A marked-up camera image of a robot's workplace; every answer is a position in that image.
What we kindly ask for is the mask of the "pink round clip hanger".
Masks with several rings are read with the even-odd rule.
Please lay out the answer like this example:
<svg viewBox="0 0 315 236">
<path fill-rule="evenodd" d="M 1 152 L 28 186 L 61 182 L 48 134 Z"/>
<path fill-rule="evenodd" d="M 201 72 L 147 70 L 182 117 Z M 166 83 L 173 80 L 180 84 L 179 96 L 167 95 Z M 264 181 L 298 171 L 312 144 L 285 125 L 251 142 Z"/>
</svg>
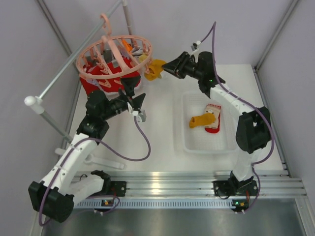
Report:
<svg viewBox="0 0 315 236">
<path fill-rule="evenodd" d="M 138 73 L 149 72 L 149 64 L 147 60 L 140 63 L 138 61 L 139 56 L 133 56 L 131 52 L 127 52 L 122 44 L 122 39 L 124 39 L 133 48 L 142 47 L 143 54 L 152 57 L 153 47 L 151 43 L 137 35 L 117 35 L 112 34 L 111 22 L 106 14 L 102 13 L 100 18 L 103 22 L 102 28 L 105 33 L 101 36 L 100 40 L 90 44 L 85 47 L 82 52 L 78 55 L 76 59 L 76 67 L 79 72 L 79 77 L 85 80 L 109 80 L 116 77 L 122 78 L 123 76 L 130 74 L 134 71 Z M 131 59 L 131 67 L 128 67 L 124 62 L 124 58 Z M 105 75 L 92 75 L 84 70 L 84 65 L 88 66 L 89 62 L 101 67 L 102 72 Z M 108 63 L 112 62 L 114 66 L 119 66 L 121 72 L 113 73 L 109 67 Z"/>
</svg>

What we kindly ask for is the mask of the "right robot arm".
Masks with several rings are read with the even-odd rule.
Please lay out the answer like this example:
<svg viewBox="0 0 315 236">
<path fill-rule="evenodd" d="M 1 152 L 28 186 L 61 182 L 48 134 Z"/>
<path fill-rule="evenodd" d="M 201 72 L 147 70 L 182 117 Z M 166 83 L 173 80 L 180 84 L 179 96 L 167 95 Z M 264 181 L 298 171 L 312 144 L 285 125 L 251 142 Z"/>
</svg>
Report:
<svg viewBox="0 0 315 236">
<path fill-rule="evenodd" d="M 235 140 L 240 151 L 236 165 L 227 180 L 214 182 L 215 196 L 222 199 L 258 196 L 259 181 L 254 176 L 254 166 L 266 161 L 266 158 L 258 160 L 258 157 L 268 143 L 271 143 L 271 149 L 275 146 L 269 110 L 264 106 L 255 107 L 225 85 L 217 74 L 214 53 L 201 52 L 195 59 L 183 52 L 162 68 L 178 79 L 186 76 L 196 79 L 201 92 L 228 109 L 237 121 Z"/>
</svg>

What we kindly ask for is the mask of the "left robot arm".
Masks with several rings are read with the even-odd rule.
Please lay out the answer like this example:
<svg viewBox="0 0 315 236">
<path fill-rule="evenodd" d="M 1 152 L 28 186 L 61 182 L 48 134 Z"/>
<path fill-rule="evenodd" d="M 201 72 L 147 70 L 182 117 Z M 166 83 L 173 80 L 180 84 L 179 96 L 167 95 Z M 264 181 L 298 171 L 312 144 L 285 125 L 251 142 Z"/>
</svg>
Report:
<svg viewBox="0 0 315 236">
<path fill-rule="evenodd" d="M 144 122 L 146 115 L 141 109 L 145 93 L 135 95 L 134 89 L 141 77 L 121 78 L 123 88 L 118 96 L 108 99 L 101 90 L 94 90 L 87 96 L 86 115 L 79 124 L 68 149 L 57 164 L 40 181 L 32 182 L 28 188 L 32 207 L 38 212 L 40 226 L 45 226 L 42 218 L 62 223 L 71 215 L 73 208 L 92 195 L 110 195 L 111 177 L 104 171 L 92 171 L 85 179 L 72 183 L 79 167 L 102 144 L 109 130 L 108 120 L 128 111 L 135 123 Z"/>
</svg>

